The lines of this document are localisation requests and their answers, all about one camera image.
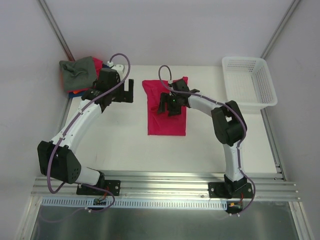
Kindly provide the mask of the crimson pink t shirt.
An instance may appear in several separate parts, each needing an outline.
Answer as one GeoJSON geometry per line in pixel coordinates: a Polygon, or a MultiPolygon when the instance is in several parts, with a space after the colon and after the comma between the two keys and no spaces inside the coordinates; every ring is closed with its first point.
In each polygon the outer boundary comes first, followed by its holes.
{"type": "Polygon", "coordinates": [[[187,108],[181,108],[181,114],[169,116],[166,110],[158,114],[161,93],[169,93],[164,87],[168,82],[143,80],[142,87],[147,97],[147,133],[156,136],[185,136],[187,125],[187,108]]]}

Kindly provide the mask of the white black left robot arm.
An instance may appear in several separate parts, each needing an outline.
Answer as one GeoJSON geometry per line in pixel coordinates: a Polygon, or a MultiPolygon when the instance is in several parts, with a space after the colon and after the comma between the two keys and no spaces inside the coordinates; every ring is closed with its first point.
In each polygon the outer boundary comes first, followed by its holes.
{"type": "Polygon", "coordinates": [[[46,176],[51,192],[51,180],[63,184],[87,185],[93,194],[105,188],[104,174],[82,166],[75,152],[90,126],[113,102],[134,101],[134,80],[121,79],[118,70],[103,68],[92,86],[81,96],[79,106],[60,132],[50,141],[41,141],[37,146],[40,172],[46,176]]]}

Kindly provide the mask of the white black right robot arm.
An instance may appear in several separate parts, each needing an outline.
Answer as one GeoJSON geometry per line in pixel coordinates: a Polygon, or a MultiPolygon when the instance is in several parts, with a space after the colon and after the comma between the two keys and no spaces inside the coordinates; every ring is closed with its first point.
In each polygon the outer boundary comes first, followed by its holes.
{"type": "Polygon", "coordinates": [[[161,84],[169,90],[160,94],[158,114],[168,111],[168,116],[181,114],[182,107],[198,110],[212,119],[217,140],[223,145],[225,156],[224,183],[219,183],[213,192],[220,198],[231,199],[241,193],[248,183],[242,170],[241,145],[246,137],[247,126],[235,101],[217,102],[200,94],[197,89],[190,90],[183,79],[170,80],[161,84]]]}

